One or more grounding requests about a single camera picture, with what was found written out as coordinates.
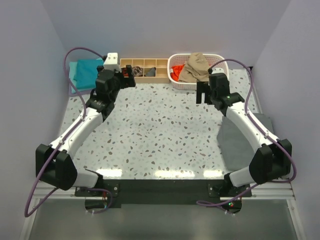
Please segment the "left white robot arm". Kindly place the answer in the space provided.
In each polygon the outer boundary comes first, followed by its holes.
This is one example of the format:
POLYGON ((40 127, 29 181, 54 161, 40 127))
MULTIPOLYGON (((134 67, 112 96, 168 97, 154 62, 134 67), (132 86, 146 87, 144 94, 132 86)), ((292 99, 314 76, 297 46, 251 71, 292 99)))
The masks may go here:
POLYGON ((111 114, 119 91, 136 86, 131 65, 126 65, 126 75, 104 66, 98 66, 97 71, 95 88, 78 118, 56 140, 48 145, 40 144, 35 151, 36 175, 40 181, 65 191, 72 187, 85 188, 92 196, 103 192, 103 177, 92 170, 78 170, 73 158, 89 135, 111 114))

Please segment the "white plastic laundry basket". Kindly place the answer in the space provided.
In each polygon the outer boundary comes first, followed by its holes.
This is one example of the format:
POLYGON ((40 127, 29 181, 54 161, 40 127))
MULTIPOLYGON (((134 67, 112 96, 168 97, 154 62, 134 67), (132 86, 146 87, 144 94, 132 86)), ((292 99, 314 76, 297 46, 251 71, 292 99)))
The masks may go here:
MULTIPOLYGON (((227 78, 229 79, 229 66, 226 61, 220 62, 224 60, 224 58, 218 54, 213 53, 204 53, 204 57, 206 58, 209 67, 214 66, 212 72, 213 73, 225 73, 227 78)), ((196 83, 187 83, 176 81, 171 77, 172 67, 183 65, 189 59, 190 53, 177 53, 173 54, 169 57, 167 61, 167 75, 172 83, 173 87, 178 90, 196 90, 197 84, 196 83)))

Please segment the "folded grey t shirt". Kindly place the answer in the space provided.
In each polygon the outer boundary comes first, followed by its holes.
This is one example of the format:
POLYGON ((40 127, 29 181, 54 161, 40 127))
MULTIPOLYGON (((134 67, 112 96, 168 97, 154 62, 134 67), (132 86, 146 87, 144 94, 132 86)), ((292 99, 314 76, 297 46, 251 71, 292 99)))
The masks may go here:
POLYGON ((229 109, 223 118, 217 142, 228 171, 248 167, 259 148, 273 144, 244 111, 235 109, 229 109))

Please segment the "orange t shirt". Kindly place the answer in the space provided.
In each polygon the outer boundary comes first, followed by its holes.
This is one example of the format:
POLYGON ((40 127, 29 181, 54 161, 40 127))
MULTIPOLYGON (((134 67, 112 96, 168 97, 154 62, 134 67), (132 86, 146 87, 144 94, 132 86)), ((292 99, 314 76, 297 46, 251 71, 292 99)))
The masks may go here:
POLYGON ((170 68, 170 77, 176 82, 183 82, 180 80, 180 74, 184 68, 184 64, 174 65, 170 68))

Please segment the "folded teal t shirt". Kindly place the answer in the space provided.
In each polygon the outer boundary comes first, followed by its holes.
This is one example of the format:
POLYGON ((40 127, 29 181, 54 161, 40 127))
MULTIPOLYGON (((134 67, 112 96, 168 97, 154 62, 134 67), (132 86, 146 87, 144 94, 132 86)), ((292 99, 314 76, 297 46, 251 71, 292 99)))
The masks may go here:
POLYGON ((103 60, 99 59, 79 59, 73 79, 76 81, 78 90, 94 89, 98 75, 98 66, 103 65, 103 60))

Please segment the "wooden compartment organizer tray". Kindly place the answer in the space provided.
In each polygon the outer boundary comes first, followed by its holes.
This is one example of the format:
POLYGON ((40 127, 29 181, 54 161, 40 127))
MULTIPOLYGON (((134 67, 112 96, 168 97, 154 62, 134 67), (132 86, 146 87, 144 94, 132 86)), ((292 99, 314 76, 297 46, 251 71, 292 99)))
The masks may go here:
POLYGON ((169 84, 170 80, 167 73, 168 58, 121 58, 119 63, 122 68, 126 65, 140 66, 143 68, 143 76, 135 76, 137 84, 169 84), (156 68, 155 77, 146 77, 146 69, 156 68))

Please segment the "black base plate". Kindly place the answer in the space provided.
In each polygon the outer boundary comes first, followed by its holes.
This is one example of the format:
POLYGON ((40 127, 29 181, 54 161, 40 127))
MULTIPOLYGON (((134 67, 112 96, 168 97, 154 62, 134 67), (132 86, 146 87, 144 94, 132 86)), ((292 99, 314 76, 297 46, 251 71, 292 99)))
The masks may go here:
POLYGON ((249 185, 234 187, 222 179, 104 179, 93 190, 78 187, 76 197, 84 197, 87 210, 121 208, 122 205, 195 205, 197 201, 230 203, 222 209, 237 212, 242 197, 252 196, 249 185))

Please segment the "folded light turquoise shirt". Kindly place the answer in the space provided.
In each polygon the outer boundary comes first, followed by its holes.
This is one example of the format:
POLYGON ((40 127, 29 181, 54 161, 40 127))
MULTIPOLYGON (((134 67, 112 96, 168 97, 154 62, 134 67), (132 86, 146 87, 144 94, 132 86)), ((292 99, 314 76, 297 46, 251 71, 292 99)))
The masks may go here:
POLYGON ((69 62, 69 73, 68 73, 68 77, 71 80, 71 82, 76 85, 76 80, 75 80, 75 74, 76 74, 76 70, 77 70, 77 62, 69 62))

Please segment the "patterned rolled socks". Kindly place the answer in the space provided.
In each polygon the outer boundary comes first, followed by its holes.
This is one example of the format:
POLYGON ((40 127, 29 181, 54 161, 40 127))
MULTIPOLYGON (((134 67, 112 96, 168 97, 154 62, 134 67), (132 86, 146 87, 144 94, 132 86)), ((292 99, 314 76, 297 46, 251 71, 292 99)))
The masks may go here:
POLYGON ((135 77, 142 77, 144 75, 144 69, 140 66, 133 66, 132 72, 135 77))

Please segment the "red black rolled socks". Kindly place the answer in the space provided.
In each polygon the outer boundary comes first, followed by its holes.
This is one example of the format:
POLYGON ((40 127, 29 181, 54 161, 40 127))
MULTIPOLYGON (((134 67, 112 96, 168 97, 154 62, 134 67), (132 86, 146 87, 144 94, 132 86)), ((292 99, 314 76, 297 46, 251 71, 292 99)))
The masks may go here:
POLYGON ((127 72, 127 70, 125 68, 122 69, 122 74, 123 74, 124 77, 128 77, 129 76, 128 72, 127 72))

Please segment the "aluminium rail frame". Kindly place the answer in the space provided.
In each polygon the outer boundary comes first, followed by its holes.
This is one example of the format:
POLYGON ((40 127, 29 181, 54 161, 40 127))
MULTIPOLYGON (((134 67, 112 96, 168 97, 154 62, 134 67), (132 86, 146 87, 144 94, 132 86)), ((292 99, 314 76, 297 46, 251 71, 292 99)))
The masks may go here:
MULTIPOLYGON (((227 172, 217 134, 223 115, 171 84, 119 92, 108 119, 86 139, 74 163, 108 179, 218 180, 227 172)), ((91 215, 75 191, 56 191, 24 222, 23 240, 300 240, 295 195, 267 183, 229 215, 190 205, 124 204, 91 215)))

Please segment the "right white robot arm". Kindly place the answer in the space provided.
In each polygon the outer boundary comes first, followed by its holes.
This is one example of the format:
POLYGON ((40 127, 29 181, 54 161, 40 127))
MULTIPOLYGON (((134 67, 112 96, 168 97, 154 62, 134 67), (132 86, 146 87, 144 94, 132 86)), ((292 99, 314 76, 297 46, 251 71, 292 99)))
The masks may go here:
POLYGON ((291 172, 292 144, 271 133, 247 108, 244 98, 230 91, 224 73, 209 75, 208 82, 197 82, 196 103, 214 105, 244 135, 254 152, 248 166, 230 172, 218 188, 219 195, 233 197, 241 187, 264 184, 291 172))

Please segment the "beige t shirt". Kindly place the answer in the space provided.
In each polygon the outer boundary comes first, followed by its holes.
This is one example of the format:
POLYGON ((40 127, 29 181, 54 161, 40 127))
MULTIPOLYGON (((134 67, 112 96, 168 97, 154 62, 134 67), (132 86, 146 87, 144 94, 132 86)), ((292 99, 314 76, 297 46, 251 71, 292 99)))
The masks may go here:
POLYGON ((202 53, 191 53, 179 74, 178 81, 183 83, 207 82, 209 67, 209 63, 202 53))

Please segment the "grey folded cloth piece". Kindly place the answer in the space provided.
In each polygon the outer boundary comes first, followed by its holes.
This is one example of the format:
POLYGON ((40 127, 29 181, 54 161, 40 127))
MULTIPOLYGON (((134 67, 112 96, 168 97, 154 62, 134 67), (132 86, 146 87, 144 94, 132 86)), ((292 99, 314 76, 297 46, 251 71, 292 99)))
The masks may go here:
POLYGON ((146 73, 144 74, 145 77, 155 77, 156 76, 156 68, 152 67, 150 69, 145 69, 146 73))

